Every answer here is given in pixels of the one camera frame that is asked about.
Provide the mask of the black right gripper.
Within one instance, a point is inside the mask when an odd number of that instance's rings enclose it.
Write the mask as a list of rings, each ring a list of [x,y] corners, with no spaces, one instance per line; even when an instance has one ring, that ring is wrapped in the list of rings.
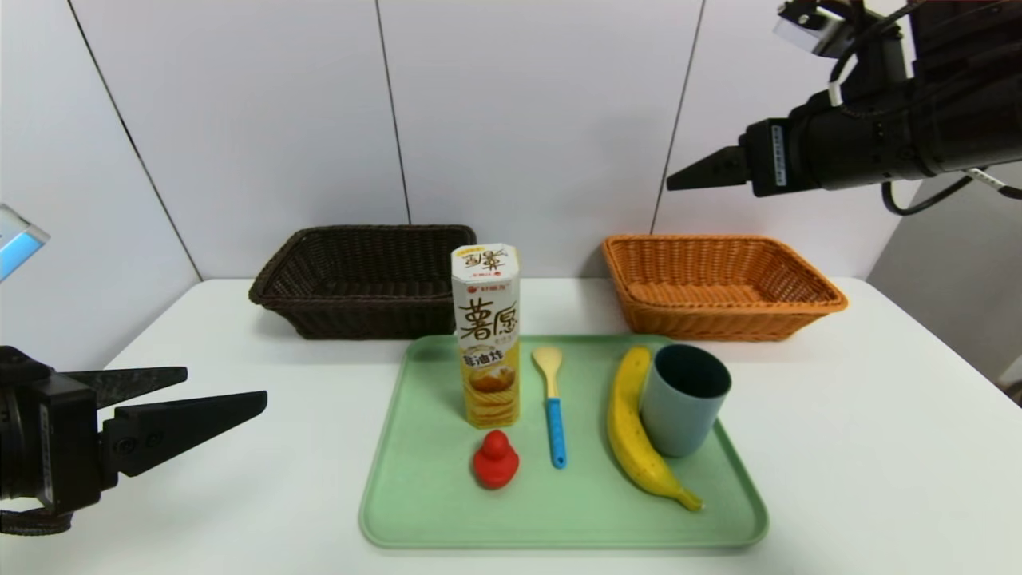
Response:
[[[758,197],[917,179],[915,114],[853,117],[818,93],[788,117],[748,126],[744,146],[723,147],[669,175],[667,190],[745,185]]]

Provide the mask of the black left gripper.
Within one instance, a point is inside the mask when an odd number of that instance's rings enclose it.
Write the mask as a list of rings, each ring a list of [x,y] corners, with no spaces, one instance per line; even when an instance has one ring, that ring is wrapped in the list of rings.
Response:
[[[117,408],[100,430],[96,409],[188,379],[187,367],[63,371],[2,347],[2,499],[35,498],[51,516],[95,505],[118,477],[137,477],[251,421],[267,408],[252,391]]]

